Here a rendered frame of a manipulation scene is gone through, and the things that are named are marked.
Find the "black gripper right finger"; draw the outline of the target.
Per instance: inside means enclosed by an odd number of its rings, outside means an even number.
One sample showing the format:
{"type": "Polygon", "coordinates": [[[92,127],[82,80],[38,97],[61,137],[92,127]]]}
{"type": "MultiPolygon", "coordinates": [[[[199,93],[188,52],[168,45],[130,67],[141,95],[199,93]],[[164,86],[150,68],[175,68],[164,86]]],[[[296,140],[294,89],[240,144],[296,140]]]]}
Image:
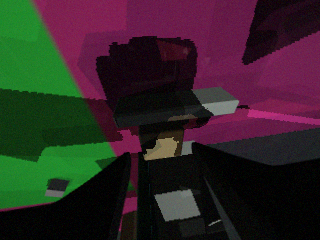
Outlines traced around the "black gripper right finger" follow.
{"type": "Polygon", "coordinates": [[[241,240],[284,240],[300,191],[320,185],[320,158],[273,166],[191,145],[241,240]]]}

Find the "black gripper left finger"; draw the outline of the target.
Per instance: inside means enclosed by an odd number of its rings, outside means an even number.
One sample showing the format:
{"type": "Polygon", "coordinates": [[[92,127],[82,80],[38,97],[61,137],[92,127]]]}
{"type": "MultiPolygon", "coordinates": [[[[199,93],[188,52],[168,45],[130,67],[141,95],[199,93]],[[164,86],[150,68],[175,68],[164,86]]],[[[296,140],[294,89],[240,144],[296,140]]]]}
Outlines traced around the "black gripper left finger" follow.
{"type": "Polygon", "coordinates": [[[130,152],[54,203],[0,212],[0,240],[117,240],[130,152]]]}

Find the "small tan cube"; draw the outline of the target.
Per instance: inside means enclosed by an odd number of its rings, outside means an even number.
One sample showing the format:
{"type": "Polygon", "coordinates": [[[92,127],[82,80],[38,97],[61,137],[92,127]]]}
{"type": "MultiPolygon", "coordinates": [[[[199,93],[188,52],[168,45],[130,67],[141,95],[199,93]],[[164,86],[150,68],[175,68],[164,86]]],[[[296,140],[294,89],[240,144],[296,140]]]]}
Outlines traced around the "small tan cube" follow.
{"type": "Polygon", "coordinates": [[[120,240],[137,240],[137,211],[123,215],[120,240]]]}

